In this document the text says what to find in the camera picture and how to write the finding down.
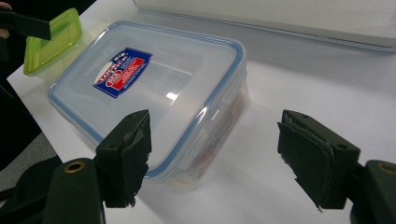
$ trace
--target green plastic lid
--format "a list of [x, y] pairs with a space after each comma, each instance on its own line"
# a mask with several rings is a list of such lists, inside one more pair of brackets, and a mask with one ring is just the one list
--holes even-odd
[[35, 76], [59, 62], [82, 38], [78, 12], [74, 8], [49, 22], [51, 40], [28, 36], [23, 73]]

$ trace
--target plastic food container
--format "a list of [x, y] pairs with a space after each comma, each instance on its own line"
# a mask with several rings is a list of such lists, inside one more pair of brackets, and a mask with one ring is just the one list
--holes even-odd
[[88, 46], [90, 39], [83, 32], [74, 8], [50, 21], [49, 29], [51, 40], [26, 38], [23, 73], [30, 77], [39, 76], [52, 84]]
[[193, 189], [242, 113], [246, 53], [237, 41], [126, 21], [109, 25], [49, 90], [98, 145], [148, 109], [148, 182]]

